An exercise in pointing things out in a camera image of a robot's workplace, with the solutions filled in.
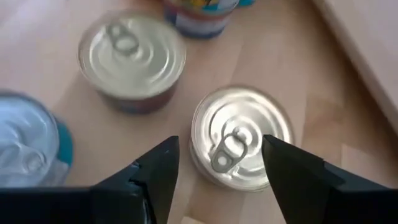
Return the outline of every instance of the wooden table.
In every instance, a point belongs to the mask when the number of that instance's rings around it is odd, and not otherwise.
[[[187,143],[198,102],[220,86],[242,83],[281,103],[296,145],[398,187],[396,137],[309,0],[258,0],[234,11],[218,38],[186,39],[187,64],[177,92],[148,116],[108,108],[79,71],[81,34],[117,9],[162,17],[155,0],[0,0],[0,87],[36,97],[68,124],[76,147],[67,185],[95,184],[179,135],[180,171],[169,223],[183,216],[207,224],[283,223],[271,188],[255,194],[222,189],[190,160]]]

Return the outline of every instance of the pull tab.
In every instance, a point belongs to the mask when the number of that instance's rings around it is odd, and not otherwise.
[[[126,57],[138,51],[138,38],[120,22],[113,22],[106,26],[106,33],[115,51]]]
[[[228,147],[226,146],[225,141],[229,137],[238,140],[242,144],[243,152],[241,156],[233,157],[228,152]],[[246,156],[247,153],[248,146],[236,133],[227,134],[218,144],[216,151],[211,158],[211,166],[214,171],[224,174],[232,169],[232,167],[234,167],[237,163],[241,162],[241,160]]]
[[[14,141],[0,141],[0,175],[33,174],[45,165],[40,151]]]

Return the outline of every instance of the food can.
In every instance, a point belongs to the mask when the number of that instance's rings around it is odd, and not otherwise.
[[[169,102],[185,57],[185,45],[171,25],[131,11],[98,19],[78,49],[86,79],[106,102],[130,113],[150,113]]]
[[[62,185],[72,154],[67,127],[41,103],[0,90],[0,187]]]
[[[197,106],[190,152],[198,170],[214,183],[256,192],[269,185],[261,144],[264,134],[293,143],[283,109],[269,95],[246,86],[221,88]]]
[[[251,6],[256,0],[239,0],[238,7]]]
[[[231,11],[239,0],[174,0],[180,1],[185,7],[208,12]]]
[[[166,0],[164,11],[166,20],[172,23],[182,35],[210,39],[223,32],[235,6],[222,12],[194,11],[175,1]]]

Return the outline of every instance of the silver can lid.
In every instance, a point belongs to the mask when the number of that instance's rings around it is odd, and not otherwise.
[[[59,149],[54,117],[37,101],[0,91],[0,187],[34,187]]]
[[[107,14],[79,44],[83,74],[118,98],[143,99],[168,90],[185,65],[186,48],[169,24],[138,12]]]
[[[264,134],[294,141],[289,120],[271,97],[243,86],[222,88],[196,109],[192,152],[223,185],[259,191],[269,185],[261,154]]]

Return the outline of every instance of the tin can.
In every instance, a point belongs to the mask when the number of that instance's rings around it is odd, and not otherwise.
[[[174,0],[181,1],[184,7],[208,12],[232,11],[239,0]]]
[[[218,185],[247,192],[263,190],[269,185],[261,154],[264,134],[294,141],[290,121],[275,100],[246,86],[221,88],[195,110],[192,159]]]
[[[62,185],[72,154],[67,127],[42,104],[0,91],[0,187]]]
[[[210,39],[223,32],[231,19],[231,13],[235,6],[231,10],[223,12],[194,11],[181,4],[166,0],[164,10],[166,20],[172,23],[182,35],[197,39]]]
[[[130,113],[165,106],[185,65],[186,48],[169,24],[139,12],[114,12],[83,34],[82,73],[101,96]]]
[[[256,0],[239,0],[238,7],[251,6]]]

